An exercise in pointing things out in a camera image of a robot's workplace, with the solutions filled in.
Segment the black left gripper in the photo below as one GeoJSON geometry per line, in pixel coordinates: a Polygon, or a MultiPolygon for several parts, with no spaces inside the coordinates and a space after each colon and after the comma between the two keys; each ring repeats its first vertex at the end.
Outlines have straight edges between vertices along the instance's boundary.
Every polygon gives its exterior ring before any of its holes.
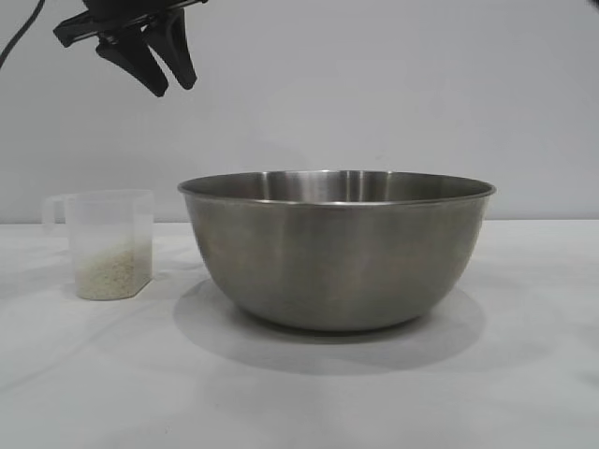
{"type": "Polygon", "coordinates": [[[60,22],[53,33],[66,48],[101,35],[97,55],[120,67],[156,97],[162,97],[168,81],[150,48],[179,84],[191,90],[197,74],[188,49],[184,8],[198,3],[206,1],[84,1],[85,10],[60,22]],[[143,34],[139,28],[128,28],[146,24],[143,34]]]}

